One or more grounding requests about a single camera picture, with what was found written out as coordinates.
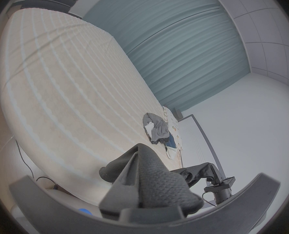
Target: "bed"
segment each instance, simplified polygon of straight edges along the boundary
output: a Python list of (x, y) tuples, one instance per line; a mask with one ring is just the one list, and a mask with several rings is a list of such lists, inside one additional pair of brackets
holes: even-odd
[(10, 130), (31, 160), (57, 184), (94, 205), (111, 184), (98, 171), (137, 143), (166, 156), (142, 125), (164, 117), (143, 78), (107, 32), (68, 14), (15, 12), (0, 40), (0, 102)]

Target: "pillow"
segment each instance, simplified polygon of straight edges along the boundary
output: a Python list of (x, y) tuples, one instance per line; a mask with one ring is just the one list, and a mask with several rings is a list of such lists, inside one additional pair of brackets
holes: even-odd
[(174, 137), (177, 148), (182, 150), (182, 139), (179, 133), (178, 121), (167, 107), (163, 106), (163, 109), (165, 122), (168, 123), (168, 130)]

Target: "cable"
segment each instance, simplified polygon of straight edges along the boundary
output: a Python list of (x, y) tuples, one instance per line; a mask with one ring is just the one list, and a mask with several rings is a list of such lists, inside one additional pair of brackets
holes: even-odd
[(57, 185), (51, 178), (44, 177), (44, 176), (38, 177), (36, 181), (38, 181), (40, 178), (47, 178), (47, 179), (49, 179), (51, 182), (53, 182), (55, 185)]
[[(21, 158), (22, 158), (22, 154), (21, 154), (21, 151), (20, 151), (20, 147), (19, 147), (19, 144), (18, 144), (18, 142), (17, 142), (17, 140), (15, 139), (15, 141), (16, 141), (16, 143), (17, 143), (17, 147), (18, 147), (18, 150), (19, 150), (19, 153), (20, 153), (20, 156), (21, 156)], [(26, 162), (24, 161), (24, 159), (22, 158), (22, 161), (23, 161), (23, 163), (25, 163), (25, 165), (30, 169), (30, 171), (31, 171), (31, 173), (32, 173), (32, 177), (34, 178), (34, 174), (33, 174), (33, 172), (32, 172), (32, 169), (29, 167), (29, 165), (28, 164), (26, 164)]]
[(202, 199), (203, 199), (206, 203), (209, 203), (209, 204), (212, 205), (212, 206), (216, 206), (216, 205), (212, 204), (211, 202), (207, 201), (207, 200), (204, 198), (204, 194), (205, 194), (205, 193), (210, 193), (210, 192), (204, 192), (204, 193), (202, 194)]

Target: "teal curtain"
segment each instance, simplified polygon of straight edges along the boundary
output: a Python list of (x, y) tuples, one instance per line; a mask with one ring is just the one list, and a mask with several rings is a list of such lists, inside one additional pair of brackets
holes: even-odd
[(101, 0), (83, 20), (109, 32), (162, 105), (186, 110), (249, 73), (218, 0)]

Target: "folded gray shirt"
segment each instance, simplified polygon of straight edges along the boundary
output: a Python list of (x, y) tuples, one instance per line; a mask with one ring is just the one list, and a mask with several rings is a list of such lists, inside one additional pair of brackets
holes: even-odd
[(142, 122), (144, 129), (148, 123), (154, 123), (151, 142), (155, 142), (160, 138), (169, 138), (168, 123), (166, 123), (161, 117), (155, 114), (146, 113), (143, 116)]

